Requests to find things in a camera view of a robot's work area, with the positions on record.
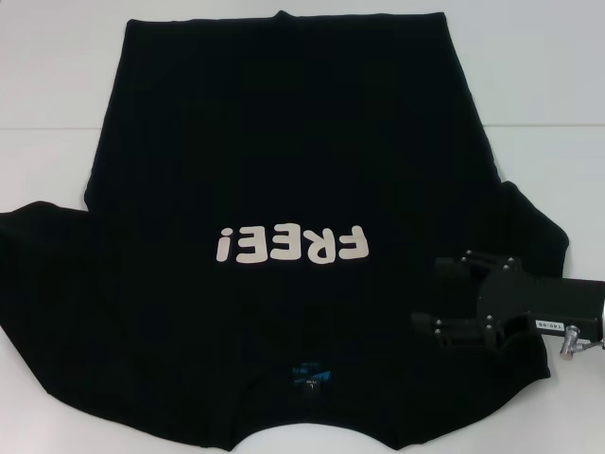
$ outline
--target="white surface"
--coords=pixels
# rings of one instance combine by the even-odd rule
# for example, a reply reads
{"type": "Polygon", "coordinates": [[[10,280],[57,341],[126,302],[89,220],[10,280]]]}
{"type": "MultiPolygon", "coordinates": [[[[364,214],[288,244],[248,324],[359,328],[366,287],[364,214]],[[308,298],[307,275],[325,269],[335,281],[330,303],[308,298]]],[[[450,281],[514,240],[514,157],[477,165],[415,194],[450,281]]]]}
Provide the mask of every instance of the white surface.
{"type": "MultiPolygon", "coordinates": [[[[279,9],[294,15],[445,10],[484,124],[515,126],[487,128],[501,174],[569,234],[566,274],[605,280],[605,128],[527,127],[605,126],[605,5],[598,0],[4,0],[0,212],[35,200],[83,207],[129,18],[260,17],[279,9]],[[82,128],[89,130],[75,131],[82,128]]],[[[545,340],[551,379],[529,386],[491,417],[405,452],[601,450],[604,352],[561,361],[560,338],[545,340]]],[[[43,391],[0,330],[0,454],[110,452],[218,451],[171,443],[63,405],[43,391]]],[[[346,429],[297,425],[254,434],[235,452],[392,451],[346,429]]]]}

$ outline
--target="clothing tag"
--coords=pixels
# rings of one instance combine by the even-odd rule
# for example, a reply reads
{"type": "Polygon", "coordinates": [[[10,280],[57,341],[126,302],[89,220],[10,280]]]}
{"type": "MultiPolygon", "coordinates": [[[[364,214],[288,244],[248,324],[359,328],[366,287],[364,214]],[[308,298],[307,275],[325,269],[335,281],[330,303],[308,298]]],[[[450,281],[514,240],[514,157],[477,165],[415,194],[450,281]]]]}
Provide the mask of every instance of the clothing tag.
{"type": "Polygon", "coordinates": [[[312,399],[321,395],[321,386],[330,382],[331,372],[318,362],[303,362],[292,368],[292,378],[294,387],[302,388],[304,397],[312,399]]]}
{"type": "Polygon", "coordinates": [[[306,380],[304,382],[304,396],[315,398],[321,395],[321,382],[319,380],[306,380]]]}

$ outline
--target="t-shirt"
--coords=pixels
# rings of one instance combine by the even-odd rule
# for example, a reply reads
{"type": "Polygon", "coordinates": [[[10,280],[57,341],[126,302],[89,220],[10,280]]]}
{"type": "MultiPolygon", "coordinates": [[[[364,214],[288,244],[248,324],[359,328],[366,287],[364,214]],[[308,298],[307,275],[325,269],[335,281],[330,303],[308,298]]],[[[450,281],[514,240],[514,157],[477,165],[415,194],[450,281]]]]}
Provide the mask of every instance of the t-shirt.
{"type": "Polygon", "coordinates": [[[398,449],[549,376],[531,332],[441,350],[410,323],[476,314],[436,257],[561,276],[568,244],[501,183],[443,14],[128,22],[85,200],[0,216],[0,324],[80,410],[227,450],[300,422],[398,449]]]}

